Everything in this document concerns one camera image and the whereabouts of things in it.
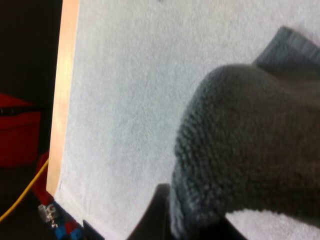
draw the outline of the black object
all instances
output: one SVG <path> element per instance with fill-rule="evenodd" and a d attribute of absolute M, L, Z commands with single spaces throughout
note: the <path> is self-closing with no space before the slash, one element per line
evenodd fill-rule
<path fill-rule="evenodd" d="M 48 108 L 40 106 L 10 106 L 0 107 L 0 117 L 17 116 L 23 113 L 42 112 Z"/>
<path fill-rule="evenodd" d="M 127 240 L 174 240 L 170 231 L 170 185 L 159 184 L 139 224 Z M 200 230 L 200 239 L 246 240 L 226 219 Z"/>
<path fill-rule="evenodd" d="M 86 220 L 83 220 L 83 232 L 87 240 L 105 240 Z"/>

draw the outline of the towel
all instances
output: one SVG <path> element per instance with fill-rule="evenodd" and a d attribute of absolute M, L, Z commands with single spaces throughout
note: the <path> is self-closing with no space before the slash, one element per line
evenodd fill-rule
<path fill-rule="evenodd" d="M 177 133 L 171 231 L 199 239 L 226 213 L 320 217 L 320 49 L 281 27 L 252 65 L 210 72 Z"/>

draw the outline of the wooden board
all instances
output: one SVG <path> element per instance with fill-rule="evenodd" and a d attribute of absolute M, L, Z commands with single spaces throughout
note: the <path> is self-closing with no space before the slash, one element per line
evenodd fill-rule
<path fill-rule="evenodd" d="M 46 190 L 52 196 L 55 195 L 58 187 L 65 146 L 78 12 L 79 0 L 63 1 L 54 88 L 49 167 L 46 184 Z"/>

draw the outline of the yellow wire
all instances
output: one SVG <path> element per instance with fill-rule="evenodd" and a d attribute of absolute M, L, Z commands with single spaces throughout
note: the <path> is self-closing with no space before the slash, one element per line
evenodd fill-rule
<path fill-rule="evenodd" d="M 27 192 L 31 189 L 32 185 L 38 180 L 38 178 L 41 176 L 41 174 L 44 172 L 46 167 L 49 164 L 49 159 L 47 159 L 44 163 L 44 165 L 41 167 L 41 169 L 38 171 L 38 173 L 34 176 L 32 181 L 29 183 L 29 185 L 25 188 L 25 190 L 22 192 L 22 194 L 19 196 L 19 198 L 15 201 L 15 203 L 2 215 L 0 216 L 0 223 L 17 207 L 17 205 L 22 201 L 22 199 L 26 196 Z"/>

